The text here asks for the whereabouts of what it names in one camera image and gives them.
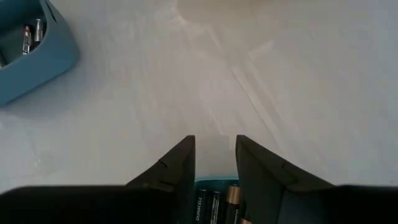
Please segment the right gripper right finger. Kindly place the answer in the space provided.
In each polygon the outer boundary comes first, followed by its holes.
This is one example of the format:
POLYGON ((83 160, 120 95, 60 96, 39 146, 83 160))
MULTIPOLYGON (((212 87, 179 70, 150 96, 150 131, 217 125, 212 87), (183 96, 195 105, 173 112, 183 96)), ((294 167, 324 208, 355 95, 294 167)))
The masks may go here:
POLYGON ((333 185, 245 135, 236 163, 253 224, 398 224, 398 186, 333 185))

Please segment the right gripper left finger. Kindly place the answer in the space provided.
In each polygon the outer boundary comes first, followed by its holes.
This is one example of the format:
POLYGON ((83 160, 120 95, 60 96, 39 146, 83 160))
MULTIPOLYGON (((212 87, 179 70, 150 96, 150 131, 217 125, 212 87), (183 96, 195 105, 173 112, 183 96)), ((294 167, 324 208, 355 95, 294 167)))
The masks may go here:
POLYGON ((195 137, 122 185, 26 186, 0 194, 0 224, 187 224, 193 216, 195 137))

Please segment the black copper battery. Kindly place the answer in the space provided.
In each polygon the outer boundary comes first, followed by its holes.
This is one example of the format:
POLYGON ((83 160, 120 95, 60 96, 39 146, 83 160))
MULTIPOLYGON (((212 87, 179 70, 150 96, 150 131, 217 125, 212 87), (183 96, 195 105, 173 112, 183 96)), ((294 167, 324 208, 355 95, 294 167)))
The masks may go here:
POLYGON ((211 199, 210 217, 208 222, 209 224, 218 223, 220 200, 221 200, 221 192, 214 191, 211 199))
POLYGON ((206 223, 207 199, 208 191, 206 189, 198 189, 195 202, 195 224, 206 223))
POLYGON ((240 200, 241 188, 237 185, 230 185, 226 196, 224 224, 237 224, 240 200))

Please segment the mint green plastic bin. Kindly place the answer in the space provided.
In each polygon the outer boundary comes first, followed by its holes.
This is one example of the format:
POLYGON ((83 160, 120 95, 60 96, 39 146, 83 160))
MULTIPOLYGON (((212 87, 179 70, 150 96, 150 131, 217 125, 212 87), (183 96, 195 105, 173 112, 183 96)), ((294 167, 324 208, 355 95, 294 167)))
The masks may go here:
POLYGON ((224 224, 224 215, 225 215, 225 207, 226 207, 226 196, 228 193, 228 187, 230 185, 237 185, 241 188, 241 200, 239 206, 239 215, 238 222, 241 222, 242 209, 245 207, 243 200, 243 189, 239 184, 238 179, 203 179, 197 180, 195 182, 195 200, 193 203, 193 220, 192 223, 195 224, 195 202, 197 198, 197 190, 198 189, 206 189, 208 191, 208 199, 207 199, 207 207, 206 207, 206 223, 209 224, 210 217, 210 208, 211 208, 211 199, 214 191, 221 192, 221 200, 220 200, 220 209, 219 209, 219 217, 217 224, 224 224))

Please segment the dark teal plastic bin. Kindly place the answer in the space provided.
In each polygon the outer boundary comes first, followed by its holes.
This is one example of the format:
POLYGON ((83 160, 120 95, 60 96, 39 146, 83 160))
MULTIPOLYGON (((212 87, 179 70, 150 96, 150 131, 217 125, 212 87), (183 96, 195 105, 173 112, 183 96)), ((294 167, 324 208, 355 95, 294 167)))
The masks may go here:
POLYGON ((68 23, 49 0, 0 0, 0 105, 69 71, 79 56, 68 23), (37 19, 43 39, 24 54, 25 28, 35 35, 37 19))

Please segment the silver black-tipped battery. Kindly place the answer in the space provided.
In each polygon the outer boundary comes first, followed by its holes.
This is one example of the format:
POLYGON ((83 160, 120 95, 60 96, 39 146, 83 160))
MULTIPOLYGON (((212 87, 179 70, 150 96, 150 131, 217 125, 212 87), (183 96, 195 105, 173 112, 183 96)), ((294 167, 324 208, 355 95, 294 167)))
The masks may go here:
POLYGON ((27 55, 32 46, 32 33, 29 26, 24 26, 24 38, 22 46, 22 54, 27 55))
POLYGON ((34 47, 38 46, 43 39, 43 21, 35 20, 34 47))

